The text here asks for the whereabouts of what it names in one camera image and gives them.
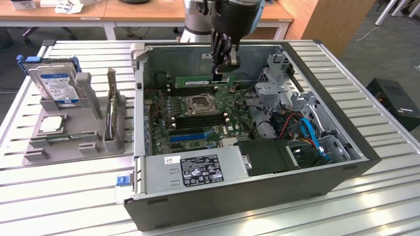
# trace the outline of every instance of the blue latch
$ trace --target blue latch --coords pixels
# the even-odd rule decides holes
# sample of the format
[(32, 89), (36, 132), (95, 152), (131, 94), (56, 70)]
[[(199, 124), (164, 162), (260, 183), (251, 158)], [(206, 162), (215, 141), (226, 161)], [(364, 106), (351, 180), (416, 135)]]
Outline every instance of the blue latch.
[(130, 175), (128, 176), (119, 176), (116, 186), (127, 186), (127, 185), (131, 185)]
[(19, 55), (16, 57), (16, 60), (18, 60), (18, 65), (19, 65), (20, 69), (23, 69), (23, 71), (26, 72), (26, 75), (30, 75), (26, 68), (24, 68), (24, 56)]
[(27, 57), (26, 63), (40, 63), (42, 57)]
[(79, 64), (79, 58), (78, 57), (74, 57), (72, 58), (72, 61), (74, 61), (74, 65), (75, 65), (75, 69), (78, 72), (82, 72), (82, 68), (80, 68), (80, 64)]

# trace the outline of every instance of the red cable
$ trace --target red cable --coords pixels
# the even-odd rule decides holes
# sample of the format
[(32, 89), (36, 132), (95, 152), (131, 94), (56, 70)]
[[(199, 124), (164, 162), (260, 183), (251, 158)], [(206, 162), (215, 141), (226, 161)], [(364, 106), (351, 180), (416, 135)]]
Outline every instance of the red cable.
[(291, 114), (290, 118), (287, 119), (287, 122), (284, 123), (284, 126), (283, 126), (282, 133), (280, 133), (279, 137), (282, 137), (282, 135), (283, 135), (284, 129), (288, 126), (288, 123), (290, 123), (290, 120), (291, 120), (292, 116), (302, 116), (302, 114), (299, 114), (299, 113), (292, 113)]
[(312, 139), (310, 139), (310, 138), (303, 138), (303, 139), (308, 140), (312, 143), (312, 145), (316, 147), (315, 142), (312, 141)]

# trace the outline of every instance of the open computer tower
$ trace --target open computer tower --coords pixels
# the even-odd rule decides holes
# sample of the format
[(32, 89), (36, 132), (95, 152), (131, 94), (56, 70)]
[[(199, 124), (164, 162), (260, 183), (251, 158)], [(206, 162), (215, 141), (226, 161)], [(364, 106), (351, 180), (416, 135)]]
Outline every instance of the open computer tower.
[(212, 81), (210, 44), (132, 47), (124, 206), (142, 231), (326, 195), (380, 161), (287, 42), (244, 43), (238, 55), (242, 67)]

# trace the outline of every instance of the black box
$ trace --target black box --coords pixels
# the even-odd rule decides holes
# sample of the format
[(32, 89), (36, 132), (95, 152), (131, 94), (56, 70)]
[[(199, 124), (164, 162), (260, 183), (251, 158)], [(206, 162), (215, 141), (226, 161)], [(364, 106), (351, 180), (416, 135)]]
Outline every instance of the black box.
[(408, 131), (420, 125), (420, 110), (396, 81), (375, 78), (368, 91)]

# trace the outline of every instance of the cpu socket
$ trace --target cpu socket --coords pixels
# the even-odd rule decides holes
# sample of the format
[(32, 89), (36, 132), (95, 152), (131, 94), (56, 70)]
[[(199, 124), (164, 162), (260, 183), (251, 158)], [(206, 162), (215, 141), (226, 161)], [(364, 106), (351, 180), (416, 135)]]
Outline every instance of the cpu socket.
[(188, 113), (211, 114), (216, 112), (216, 106), (211, 96), (192, 96), (186, 98)]

